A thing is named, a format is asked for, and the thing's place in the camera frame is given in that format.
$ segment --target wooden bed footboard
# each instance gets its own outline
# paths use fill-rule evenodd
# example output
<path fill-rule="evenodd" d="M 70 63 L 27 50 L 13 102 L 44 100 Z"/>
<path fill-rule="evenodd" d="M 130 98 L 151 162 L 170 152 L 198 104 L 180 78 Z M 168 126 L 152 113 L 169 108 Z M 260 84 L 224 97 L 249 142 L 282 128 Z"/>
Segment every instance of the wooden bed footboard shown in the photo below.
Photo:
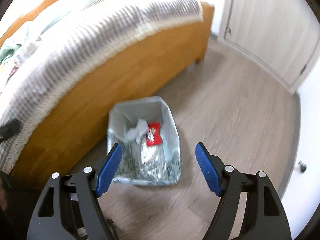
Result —
<path fill-rule="evenodd" d="M 214 7 L 203 23 L 167 29 L 139 41 L 87 74 L 38 126 L 11 172 L 25 187 L 42 188 L 64 175 L 107 132 L 117 102 L 151 96 L 185 67 L 204 58 Z"/>

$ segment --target white door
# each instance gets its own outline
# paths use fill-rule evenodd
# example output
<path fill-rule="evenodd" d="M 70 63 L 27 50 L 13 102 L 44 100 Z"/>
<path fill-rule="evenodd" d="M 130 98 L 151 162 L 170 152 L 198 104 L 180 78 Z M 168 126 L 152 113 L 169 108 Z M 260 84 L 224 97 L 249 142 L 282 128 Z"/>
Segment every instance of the white door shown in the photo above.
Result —
<path fill-rule="evenodd" d="M 320 24 L 305 0 L 233 0 L 226 40 L 290 88 L 313 54 Z"/>

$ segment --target bedding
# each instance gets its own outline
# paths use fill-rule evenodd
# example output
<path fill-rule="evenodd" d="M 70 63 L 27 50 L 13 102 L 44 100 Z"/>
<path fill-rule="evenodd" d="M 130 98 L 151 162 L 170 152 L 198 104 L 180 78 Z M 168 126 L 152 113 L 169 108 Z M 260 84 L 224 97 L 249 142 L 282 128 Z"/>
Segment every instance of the bedding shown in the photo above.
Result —
<path fill-rule="evenodd" d="M 1 170 L 12 170 L 38 124 L 86 73 L 149 35 L 201 21 L 197 0 L 90 0 L 65 16 L 41 36 L 0 95 L 0 126 L 13 118 L 22 123 L 0 145 Z"/>
<path fill-rule="evenodd" d="M 0 95 L 9 79 L 40 45 L 41 35 L 73 10 L 90 0 L 59 0 L 44 9 L 33 21 L 25 22 L 0 48 Z"/>

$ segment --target striped blanket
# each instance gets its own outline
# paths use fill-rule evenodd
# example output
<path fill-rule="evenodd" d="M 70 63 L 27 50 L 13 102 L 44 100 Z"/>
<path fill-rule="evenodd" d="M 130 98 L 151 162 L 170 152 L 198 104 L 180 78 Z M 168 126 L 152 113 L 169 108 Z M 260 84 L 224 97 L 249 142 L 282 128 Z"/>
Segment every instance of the striped blanket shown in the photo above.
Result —
<path fill-rule="evenodd" d="M 0 169 L 12 170 L 36 127 L 81 77 L 149 35 L 202 20 L 197 0 L 91 0 L 64 17 L 0 95 L 0 126 L 14 118 L 22 123 L 0 144 Z"/>

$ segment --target door hinge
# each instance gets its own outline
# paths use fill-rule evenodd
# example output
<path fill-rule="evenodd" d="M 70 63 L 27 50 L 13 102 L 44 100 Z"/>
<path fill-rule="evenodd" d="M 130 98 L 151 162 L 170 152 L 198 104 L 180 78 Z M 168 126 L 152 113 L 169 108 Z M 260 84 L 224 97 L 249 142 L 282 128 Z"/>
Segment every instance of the door hinge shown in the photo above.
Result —
<path fill-rule="evenodd" d="M 302 75 L 304 73 L 304 71 L 306 70 L 307 65 L 304 65 L 304 67 L 302 68 L 302 70 L 300 71 L 300 75 Z"/>

